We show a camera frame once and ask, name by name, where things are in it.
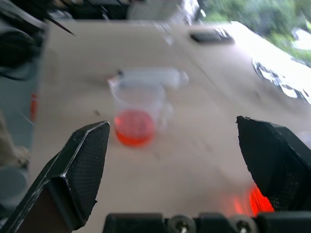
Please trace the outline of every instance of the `table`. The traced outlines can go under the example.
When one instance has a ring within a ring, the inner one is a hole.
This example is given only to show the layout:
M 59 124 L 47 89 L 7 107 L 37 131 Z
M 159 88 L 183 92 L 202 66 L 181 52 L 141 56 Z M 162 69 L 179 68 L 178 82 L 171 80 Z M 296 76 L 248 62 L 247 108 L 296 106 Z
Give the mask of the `table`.
M 254 185 L 238 142 L 236 116 L 311 129 L 310 106 L 264 85 L 252 57 L 282 52 L 243 25 L 223 25 L 234 45 L 196 44 L 190 30 L 211 25 L 67 22 L 74 37 L 51 25 L 39 92 L 32 180 L 86 124 L 113 120 L 104 79 L 124 67 L 176 67 L 190 82 L 168 91 L 174 118 L 152 145 L 131 149 L 109 139 L 98 203 L 79 232 L 99 233 L 111 212 L 249 214 Z

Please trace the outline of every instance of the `measuring cup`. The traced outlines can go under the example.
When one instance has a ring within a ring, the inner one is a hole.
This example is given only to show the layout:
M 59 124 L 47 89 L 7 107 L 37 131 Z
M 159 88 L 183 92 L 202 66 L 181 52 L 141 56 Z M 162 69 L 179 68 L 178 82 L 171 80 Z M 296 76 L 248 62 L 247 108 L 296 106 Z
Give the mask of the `measuring cup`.
M 123 79 L 111 87 L 116 116 L 114 128 L 117 138 L 125 145 L 143 146 L 157 131 L 166 129 L 173 109 L 166 102 L 164 87 L 155 82 Z

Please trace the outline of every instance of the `tree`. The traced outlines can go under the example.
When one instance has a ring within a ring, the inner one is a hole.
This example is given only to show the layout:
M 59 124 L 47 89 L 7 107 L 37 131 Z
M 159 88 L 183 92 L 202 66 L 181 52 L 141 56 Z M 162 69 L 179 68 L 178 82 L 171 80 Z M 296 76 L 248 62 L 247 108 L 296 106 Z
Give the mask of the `tree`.
M 311 0 L 205 0 L 206 21 L 238 21 L 288 54 L 311 62 L 311 52 L 293 48 L 292 30 L 311 31 Z

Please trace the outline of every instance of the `red liquid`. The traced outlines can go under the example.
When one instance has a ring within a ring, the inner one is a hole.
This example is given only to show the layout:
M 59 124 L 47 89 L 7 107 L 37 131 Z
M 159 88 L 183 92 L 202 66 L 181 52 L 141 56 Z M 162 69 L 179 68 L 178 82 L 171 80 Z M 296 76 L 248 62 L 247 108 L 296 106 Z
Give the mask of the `red liquid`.
M 154 121 L 145 111 L 124 110 L 114 124 L 118 139 L 127 146 L 143 146 L 155 136 Z

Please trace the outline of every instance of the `cup handle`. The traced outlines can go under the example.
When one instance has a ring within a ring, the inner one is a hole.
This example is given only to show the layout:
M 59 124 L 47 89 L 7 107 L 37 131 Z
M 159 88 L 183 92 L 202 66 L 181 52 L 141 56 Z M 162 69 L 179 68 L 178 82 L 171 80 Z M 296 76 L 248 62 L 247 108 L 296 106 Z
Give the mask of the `cup handle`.
M 170 103 L 165 103 L 162 112 L 159 118 L 159 122 L 157 125 L 157 131 L 163 133 L 168 128 L 168 121 L 172 119 L 174 115 L 174 109 Z

